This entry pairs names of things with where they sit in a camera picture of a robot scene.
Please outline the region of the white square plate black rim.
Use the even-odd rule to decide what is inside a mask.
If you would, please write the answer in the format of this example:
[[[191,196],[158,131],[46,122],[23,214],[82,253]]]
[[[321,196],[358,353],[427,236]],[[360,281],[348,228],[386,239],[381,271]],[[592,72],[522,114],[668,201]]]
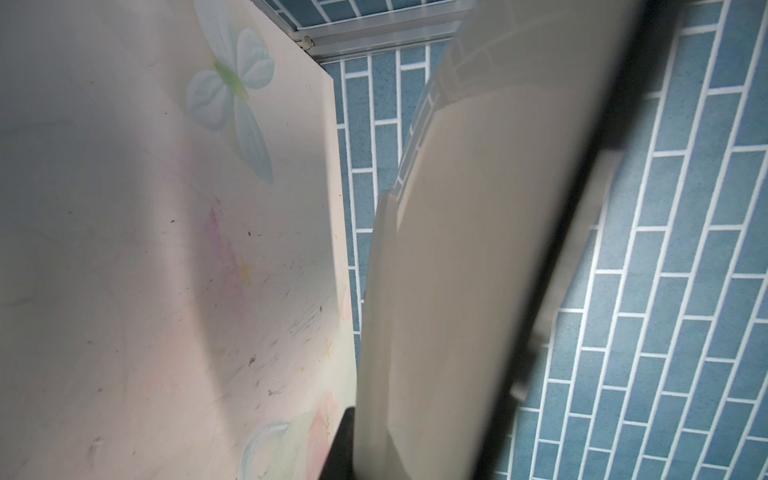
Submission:
[[[355,478],[489,475],[678,9],[473,5],[377,209]]]

